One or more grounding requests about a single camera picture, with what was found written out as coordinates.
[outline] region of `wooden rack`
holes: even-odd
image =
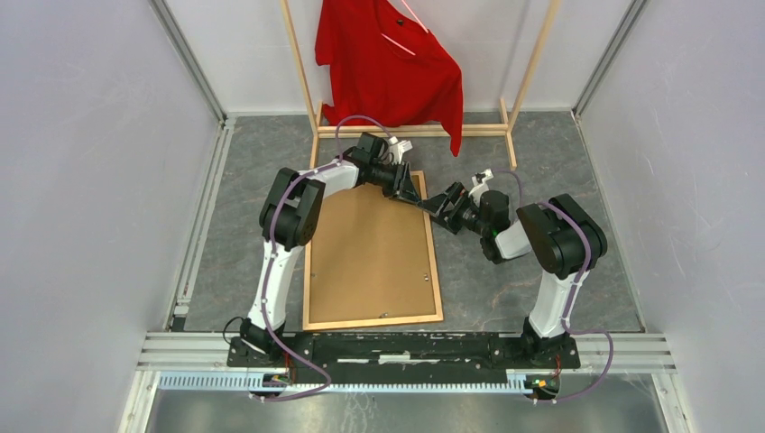
[[[287,34],[290,38],[290,46],[292,47],[292,55],[295,59],[295,67],[298,70],[300,77],[300,84],[303,91],[303,98],[305,98],[306,109],[309,113],[309,121],[311,130],[313,131],[313,146],[311,153],[311,167],[316,166],[318,159],[318,140],[322,138],[332,138],[335,136],[334,126],[322,126],[322,104],[319,102],[318,108],[314,110],[313,102],[311,101],[309,84],[306,79],[306,70],[303,66],[303,60],[300,56],[300,48],[298,48],[298,40],[295,36],[295,26],[292,23],[292,15],[290,13],[290,6],[288,0],[280,0],[281,13],[284,17],[284,25],[287,28]],[[507,115],[507,106],[505,105],[504,98],[500,97],[500,114],[502,115],[502,122],[500,124],[463,124],[462,135],[464,137],[505,137],[507,142],[507,153],[510,155],[510,168],[515,170],[518,166],[518,162],[515,159],[515,150],[512,146],[512,128],[515,126],[515,121],[518,119],[518,113],[521,111],[521,105],[523,104],[523,98],[526,97],[526,92],[529,90],[531,79],[534,75],[534,71],[539,63],[539,56],[547,41],[549,31],[552,28],[552,24],[555,21],[555,15],[560,7],[561,0],[550,0],[547,13],[545,14],[545,20],[542,23],[542,27],[539,30],[537,41],[534,44],[534,50],[531,52],[529,58],[529,65],[526,67],[526,72],[523,74],[523,81],[521,82],[521,88],[518,90],[518,95],[515,97],[515,102],[512,104],[512,112],[510,116]],[[389,128],[391,133],[399,135],[401,137],[444,137],[448,136],[447,132],[441,127],[440,124],[412,124],[404,125],[396,128]],[[370,134],[382,134],[383,131],[373,125],[362,126],[341,126],[340,137],[350,138],[357,137],[361,133]]]

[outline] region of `cable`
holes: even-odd
[[[377,161],[382,162],[385,165],[389,165],[393,162],[393,159],[395,157],[393,156],[393,152],[391,152],[391,145],[388,143],[388,141],[383,140],[382,144],[383,144],[383,147],[380,150],[380,155],[377,155]]]
[[[549,389],[544,388],[544,387],[541,387],[541,388],[538,388],[538,389],[546,392],[548,395],[551,395],[553,397],[553,399],[557,399],[558,398],[558,394],[560,394],[561,387],[563,386],[563,381],[561,380],[560,376],[557,378],[557,380],[558,380],[558,390],[557,391],[549,390]]]
[[[296,367],[295,363],[293,363],[292,360],[290,359],[290,354],[286,354],[285,353],[284,356],[286,358],[285,359],[285,361],[286,361],[285,364],[287,365],[287,369],[290,372],[289,373],[289,375],[290,375],[290,382],[296,383],[298,381],[298,367]]]
[[[518,207],[523,207],[523,182],[521,182],[521,176],[510,169],[492,169],[492,171],[498,173],[509,173],[515,178],[515,181],[518,182]]]
[[[227,342],[229,345],[231,345],[231,341],[230,340],[226,340],[226,330],[228,329],[228,327],[231,326],[232,323],[234,323],[234,320],[237,320],[237,319],[244,320],[244,318],[242,316],[234,316],[234,317],[232,317],[231,320],[226,322],[226,325],[223,327],[223,332],[221,333],[223,335],[223,341]]]
[[[555,355],[555,372],[552,374],[552,378],[555,379],[560,375],[560,354]]]
[[[388,131],[388,128],[383,126],[380,122],[377,122],[376,120],[372,119],[368,115],[350,115],[346,117],[345,119],[341,120],[340,122],[337,122],[337,126],[335,127],[335,141],[337,142],[337,158],[342,162],[343,161],[343,144],[340,142],[340,126],[342,126],[345,122],[352,120],[352,119],[362,119],[367,122],[371,122],[385,133],[385,135],[388,135],[388,138],[393,138],[393,134],[391,134],[390,131]]]
[[[571,395],[567,395],[566,397],[550,400],[551,403],[555,404],[558,402],[569,401],[569,400],[573,400],[575,398],[587,395],[592,390],[597,388],[601,384],[601,382],[603,382],[603,379],[608,374],[608,371],[611,369],[611,362],[613,361],[613,338],[611,338],[611,334],[609,334],[609,332],[606,331],[605,329],[587,329],[584,331],[574,331],[570,327],[568,327],[569,316],[571,315],[571,309],[574,307],[574,299],[576,298],[576,293],[579,291],[578,289],[579,282],[582,280],[582,276],[585,274],[587,268],[590,266],[590,261],[592,260],[592,256],[593,256],[592,248],[590,247],[590,243],[587,242],[587,237],[585,236],[585,232],[583,232],[582,228],[579,227],[579,225],[573,219],[571,219],[571,216],[566,215],[562,210],[558,209],[557,207],[553,206],[552,204],[548,202],[539,202],[537,204],[552,210],[553,212],[556,213],[556,215],[558,215],[558,217],[566,221],[571,226],[571,228],[574,229],[576,234],[579,235],[579,239],[582,240],[582,244],[584,244],[585,246],[585,261],[582,263],[582,267],[576,273],[576,276],[574,277],[574,281],[571,283],[571,289],[568,291],[566,306],[563,308],[563,317],[560,319],[561,326],[566,332],[568,332],[568,334],[572,336],[583,336],[587,334],[603,334],[605,338],[608,340],[608,360],[605,362],[605,368],[603,369],[603,372],[600,373],[600,376],[598,376],[595,382],[593,382],[592,384],[590,384],[590,386],[584,388],[580,392],[575,392]]]
[[[279,220],[279,214],[281,213],[282,208],[284,207],[284,204],[287,202],[287,197],[290,196],[290,193],[292,192],[295,187],[298,186],[298,184],[306,179],[307,177],[314,176],[316,174],[319,174],[322,171],[329,170],[333,167],[337,167],[340,162],[343,160],[343,146],[340,142],[340,126],[342,126],[345,122],[351,119],[364,119],[366,121],[372,122],[373,124],[376,124],[377,126],[382,129],[383,132],[385,132],[388,137],[392,137],[392,134],[379,122],[372,119],[369,116],[366,115],[350,115],[346,117],[345,119],[341,120],[337,123],[337,127],[335,128],[335,140],[337,142],[337,161],[332,161],[329,164],[322,165],[321,167],[318,167],[313,170],[308,170],[302,174],[300,174],[295,180],[290,183],[290,185],[287,187],[287,189],[284,190],[284,194],[281,195],[281,198],[279,200],[279,203],[276,205],[276,209],[273,212],[273,217],[271,219],[271,226],[269,227],[269,239],[271,239],[271,256],[268,259],[268,264],[265,268],[265,274],[263,275],[263,291],[261,292],[261,313],[263,314],[263,323],[265,323],[266,331],[268,331],[268,334],[271,336],[273,341],[281,347],[281,350],[289,354],[292,359],[297,359],[301,363],[305,364],[307,367],[311,368],[312,370],[316,371],[317,373],[324,376],[324,378],[327,380],[324,384],[319,385],[317,388],[313,388],[307,391],[298,392],[296,394],[292,395],[286,395],[286,396],[280,396],[280,397],[271,397],[271,398],[265,398],[261,397],[261,401],[269,401],[269,402],[278,402],[278,401],[292,401],[296,399],[301,399],[303,397],[308,397],[309,395],[314,395],[318,392],[321,392],[325,390],[329,385],[332,384],[332,378],[329,376],[329,374],[319,367],[318,365],[313,364],[308,359],[298,355],[296,352],[294,352],[292,349],[287,347],[286,344],[284,344],[283,341],[279,339],[279,336],[276,335],[276,332],[274,332],[273,327],[271,325],[271,322],[268,319],[268,311],[266,309],[267,304],[267,294],[268,294],[268,280],[271,276],[271,271],[273,267],[273,263],[276,260],[276,253],[277,253],[277,244],[276,244],[276,222]]]

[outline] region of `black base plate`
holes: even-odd
[[[555,370],[556,355],[561,368],[581,366],[573,338],[566,339],[556,350],[534,357],[524,354],[520,336],[498,333],[300,332],[285,333],[282,340],[300,356],[327,370],[334,383],[503,383],[507,382],[506,369]],[[433,362],[405,364],[390,359],[390,355],[403,354],[410,360]],[[234,337],[227,365],[283,367],[284,359],[271,362]],[[312,369],[299,362],[295,365],[297,383],[324,382]]]

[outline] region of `gray floor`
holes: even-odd
[[[499,115],[465,115],[467,123],[499,122]],[[185,329],[220,330],[233,316],[246,315],[260,276],[263,240],[258,215],[276,171],[307,167],[311,131],[305,116],[239,118],[228,153],[207,243],[199,266]],[[575,328],[606,327],[637,331],[640,322],[631,297],[622,259],[607,220],[590,161],[574,121],[568,113],[521,113],[513,132],[518,174],[527,202],[567,192],[601,224],[609,252],[591,272],[580,292],[572,323]],[[424,170],[428,194],[434,195],[453,181],[469,185],[470,177],[486,168],[507,167],[501,137],[465,138],[458,158],[448,150],[448,138],[412,139],[406,154],[414,170]],[[346,148],[355,140],[343,140]],[[336,154],[336,143],[323,140],[320,162]],[[499,174],[490,185],[512,194],[517,186]],[[520,331],[533,308],[540,267],[533,254],[494,265],[484,259],[478,238],[467,231],[451,235],[435,226],[438,276],[444,321],[390,330]],[[300,259],[288,299],[287,330],[300,330],[302,273]]]

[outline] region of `brown board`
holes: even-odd
[[[412,180],[425,198],[425,176]],[[326,198],[306,248],[303,329],[443,319],[428,215],[373,185]]]

